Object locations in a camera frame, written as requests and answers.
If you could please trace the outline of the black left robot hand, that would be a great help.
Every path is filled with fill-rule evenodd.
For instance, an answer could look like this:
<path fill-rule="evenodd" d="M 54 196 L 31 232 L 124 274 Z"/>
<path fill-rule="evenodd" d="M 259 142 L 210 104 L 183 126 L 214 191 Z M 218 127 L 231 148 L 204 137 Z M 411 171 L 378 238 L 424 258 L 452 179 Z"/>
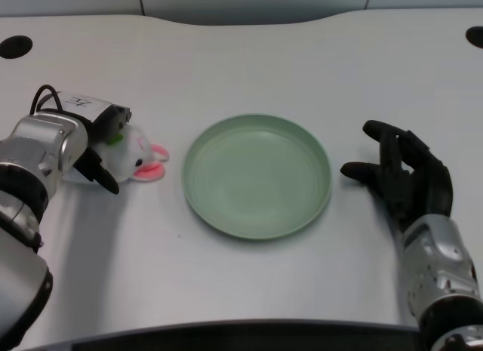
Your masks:
<path fill-rule="evenodd" d="M 117 194 L 117 180 L 108 170 L 106 148 L 121 137 L 121 131 L 131 119 L 131 111 L 125 106 L 106 100 L 72 94 L 58 93 L 63 110 L 78 118 L 88 133 L 88 147 L 72 170 L 64 174 L 64 180 L 72 183 L 97 184 Z"/>

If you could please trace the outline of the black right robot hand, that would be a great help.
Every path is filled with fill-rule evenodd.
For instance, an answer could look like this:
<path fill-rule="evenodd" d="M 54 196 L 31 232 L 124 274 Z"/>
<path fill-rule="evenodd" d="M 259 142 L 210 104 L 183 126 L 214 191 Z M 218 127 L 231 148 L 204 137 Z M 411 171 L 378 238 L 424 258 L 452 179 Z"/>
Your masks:
<path fill-rule="evenodd" d="M 453 186 L 448 168 L 413 132 L 375 120 L 363 131 L 380 144 L 380 163 L 348 162 L 340 172 L 377 194 L 404 233 L 427 214 L 450 217 Z"/>

